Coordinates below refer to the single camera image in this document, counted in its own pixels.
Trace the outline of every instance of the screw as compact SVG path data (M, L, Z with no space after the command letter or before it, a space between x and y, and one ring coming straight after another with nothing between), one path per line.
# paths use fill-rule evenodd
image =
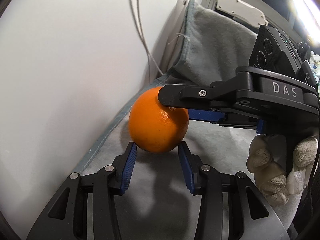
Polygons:
M247 105L247 104L250 104L250 101L249 100L241 100L240 103Z
M207 164L204 164L201 166L201 170L203 170L203 171L209 171L210 169L211 169L210 166Z
M79 176L79 174L76 173L76 172L74 172L74 173L71 173L71 174L70 174L69 178L70 178L70 179L76 179L76 178L78 178L78 176Z
M104 169L105 169L106 171L113 171L114 166L108 165L108 166L106 166Z
M199 91L199 96L201 96L201 97L205 97L206 94L207 94L207 92L205 90Z
M239 171L239 172L237 173L237 176L238 176L238 178L240 178L240 179L244 179L247 175L246 175L243 171Z

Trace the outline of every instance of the fluorescent light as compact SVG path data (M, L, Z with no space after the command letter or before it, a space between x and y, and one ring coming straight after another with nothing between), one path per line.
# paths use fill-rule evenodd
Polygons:
M316 42L320 43L320 12L311 0L293 0L297 14L302 20L309 35Z

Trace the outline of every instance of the gloved hand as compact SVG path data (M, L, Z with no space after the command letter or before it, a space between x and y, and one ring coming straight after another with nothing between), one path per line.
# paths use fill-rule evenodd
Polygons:
M258 135L252 140L247 168L254 174L256 186L268 203L280 206L287 203L289 195L299 194L308 185L318 141L309 137L298 143L293 151L293 168L286 178L284 169L274 161L268 150L269 138L270 136Z

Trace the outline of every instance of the orange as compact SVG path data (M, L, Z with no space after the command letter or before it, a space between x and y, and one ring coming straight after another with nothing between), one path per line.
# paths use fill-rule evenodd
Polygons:
M129 133L143 150L152 153L174 149L186 135L189 125L188 110L161 105L161 87L144 92L133 104L129 116Z

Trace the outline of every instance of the triangular cutout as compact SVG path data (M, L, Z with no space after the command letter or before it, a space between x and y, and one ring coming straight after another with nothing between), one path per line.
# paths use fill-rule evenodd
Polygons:
M66 209L68 204L70 188L67 187L57 201L54 203L53 207L48 213L49 218L56 218L63 220L66 217Z
M264 205L260 202L260 200L256 197L250 187L246 188L250 216L252 219L266 218L269 216L268 210L264 207Z

